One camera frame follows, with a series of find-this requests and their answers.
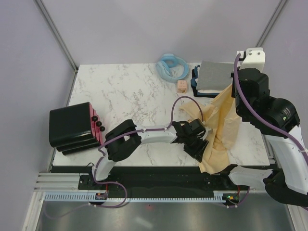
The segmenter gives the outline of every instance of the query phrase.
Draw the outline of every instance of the beige cloth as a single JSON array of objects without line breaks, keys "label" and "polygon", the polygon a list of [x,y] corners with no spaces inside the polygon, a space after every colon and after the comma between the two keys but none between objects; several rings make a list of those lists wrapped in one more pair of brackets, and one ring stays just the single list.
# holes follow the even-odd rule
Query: beige cloth
[{"label": "beige cloth", "polygon": [[[229,164],[227,149],[230,149],[237,138],[241,118],[235,112],[235,99],[231,97],[232,84],[221,92],[210,105],[199,104],[205,126],[213,129],[207,136],[208,145],[204,151],[199,167],[201,172],[218,173]],[[180,107],[193,119],[201,119],[200,111],[194,102]]]}]

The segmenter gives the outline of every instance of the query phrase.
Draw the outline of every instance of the white marble tabletop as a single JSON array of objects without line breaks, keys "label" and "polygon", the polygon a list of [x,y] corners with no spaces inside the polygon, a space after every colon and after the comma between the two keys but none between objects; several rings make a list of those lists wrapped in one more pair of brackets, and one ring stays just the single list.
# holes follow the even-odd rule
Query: white marble tabletop
[{"label": "white marble tabletop", "polygon": [[[191,69],[197,63],[191,63]],[[179,76],[182,67],[173,68]],[[170,122],[171,107],[181,95],[193,96],[191,87],[187,94],[177,94],[176,85],[162,80],[155,64],[100,64],[81,65],[69,105],[90,102],[101,118],[106,131],[112,130],[126,119],[134,123],[152,126]],[[208,104],[211,99],[194,97],[199,103]],[[174,121],[187,120],[189,116],[178,102]],[[245,166],[269,165],[269,159],[259,130],[249,123],[241,123],[236,144],[228,151],[230,163]],[[100,152],[96,148],[76,154],[62,155],[56,152],[54,166],[85,166],[96,163]],[[153,143],[139,146],[121,166],[196,166],[198,162],[183,151],[183,144]]]}]

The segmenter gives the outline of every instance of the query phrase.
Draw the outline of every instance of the gray floor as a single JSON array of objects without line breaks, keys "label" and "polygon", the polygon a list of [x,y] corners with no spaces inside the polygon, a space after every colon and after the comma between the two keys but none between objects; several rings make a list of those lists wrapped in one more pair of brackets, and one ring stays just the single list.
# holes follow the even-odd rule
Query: gray floor
[{"label": "gray floor", "polygon": [[[51,216],[81,205],[45,202]],[[83,207],[61,219],[41,216],[43,231],[292,231],[285,205],[266,194],[250,194],[238,208],[209,203],[130,203],[117,209]]]}]

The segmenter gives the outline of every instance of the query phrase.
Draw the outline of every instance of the lavender wall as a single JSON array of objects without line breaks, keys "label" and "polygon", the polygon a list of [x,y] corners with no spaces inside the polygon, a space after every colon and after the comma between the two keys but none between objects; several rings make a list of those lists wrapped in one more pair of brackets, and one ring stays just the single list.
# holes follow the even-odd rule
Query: lavender wall
[{"label": "lavender wall", "polygon": [[271,94],[291,101],[308,146],[308,1],[289,1],[264,44]]},{"label": "lavender wall", "polygon": [[32,0],[2,0],[0,31],[0,229],[17,231],[51,153],[49,110],[74,73]]},{"label": "lavender wall", "polygon": [[232,62],[279,0],[43,0],[77,64]]}]

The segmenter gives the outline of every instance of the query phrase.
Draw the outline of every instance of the purple tube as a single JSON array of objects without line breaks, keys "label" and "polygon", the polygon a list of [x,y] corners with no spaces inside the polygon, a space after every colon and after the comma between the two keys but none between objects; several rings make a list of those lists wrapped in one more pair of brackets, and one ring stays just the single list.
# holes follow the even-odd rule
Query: purple tube
[{"label": "purple tube", "polygon": [[[192,101],[194,101],[199,110],[200,110],[200,114],[201,114],[201,118],[202,118],[202,121],[204,120],[203,118],[203,113],[202,113],[202,110],[201,110],[201,107],[200,105],[198,104],[198,102],[196,100],[194,100],[193,98],[189,97],[189,96],[181,96],[181,97],[178,97],[177,100],[175,100],[175,102],[173,103],[172,105],[172,109],[171,109],[171,121],[169,123],[169,125],[167,126],[167,129],[169,129],[171,126],[172,126],[172,121],[173,121],[173,113],[174,113],[174,107],[175,107],[175,104],[182,98],[188,98]],[[149,129],[146,129],[145,131],[163,131],[165,130],[165,128],[149,128]],[[136,130],[136,131],[130,131],[130,132],[126,132],[122,135],[119,135],[117,137],[114,137],[113,139],[105,142],[103,145],[101,145],[99,148],[98,148],[98,151],[100,153],[103,154],[103,156],[98,160],[97,164],[95,165],[95,170],[94,170],[94,173],[93,173],[93,179],[94,179],[94,182],[97,183],[97,184],[100,184],[100,185],[104,185],[104,184],[117,184],[119,186],[121,186],[124,191],[125,191],[125,198],[123,199],[123,201],[121,203],[119,203],[118,205],[111,205],[111,206],[108,206],[108,205],[97,205],[97,207],[102,207],[102,208],[119,208],[119,207],[122,207],[124,206],[125,204],[125,201],[127,200],[127,190],[126,188],[124,187],[124,185],[122,185],[121,183],[118,183],[118,182],[114,182],[114,181],[109,181],[109,182],[99,182],[96,180],[96,171],[97,171],[97,168],[98,166],[100,165],[100,162],[103,160],[103,158],[105,157],[105,152],[102,151],[101,149],[105,146],[107,146],[108,144],[112,143],[113,141],[116,141],[117,139],[120,139],[120,138],[123,138],[124,136],[129,136],[131,134],[134,134],[134,133],[138,133],[138,132],[144,132],[143,129],[140,129],[140,130]]]},{"label": "purple tube", "polygon": [[239,206],[241,203],[243,203],[243,202],[246,200],[246,198],[247,198],[249,192],[250,192],[250,187],[248,187],[248,190],[247,190],[247,192],[246,192],[244,198],[243,198],[237,205],[229,205],[228,208],[236,208],[236,206]]},{"label": "purple tube", "polygon": [[52,217],[52,216],[50,216],[50,215],[47,213],[47,211],[46,211],[46,205],[45,205],[44,208],[43,208],[43,212],[44,212],[45,216],[46,216],[48,219],[57,220],[57,219],[60,219],[60,218],[66,216],[66,215],[68,215],[68,214],[70,214],[70,213],[72,213],[72,212],[75,212],[76,210],[78,210],[78,209],[80,209],[80,208],[82,208],[82,207],[85,207],[85,206],[89,206],[89,204],[82,204],[82,205],[80,205],[80,206],[77,206],[77,207],[73,208],[72,210],[68,211],[67,213],[64,213],[63,215],[60,215],[60,216],[57,216],[57,217]]},{"label": "purple tube", "polygon": [[[296,146],[299,148],[299,150],[301,151],[305,151],[304,147],[300,144],[300,142],[292,135],[290,135],[288,132],[270,124],[269,122],[267,122],[266,120],[264,120],[261,116],[258,115],[257,112],[254,111],[254,109],[250,106],[249,102],[247,101],[247,99],[245,98],[244,94],[243,94],[243,91],[241,89],[241,85],[240,85],[240,81],[239,81],[239,76],[238,76],[238,73],[237,73],[237,63],[239,62],[239,59],[240,59],[240,56],[241,54],[238,54],[235,58],[235,61],[234,61],[234,66],[233,66],[233,70],[234,70],[234,81],[235,81],[235,86],[236,86],[236,89],[237,89],[237,92],[239,93],[243,103],[245,104],[245,106],[247,107],[247,109],[251,112],[251,114],[257,118],[257,120],[259,120],[262,124],[266,125],[267,127],[273,129],[274,131],[276,132],[279,132],[280,134],[288,137],[290,140],[292,140]],[[306,161],[306,163],[308,164],[308,155],[306,152],[302,152],[303,154],[303,157]]]}]

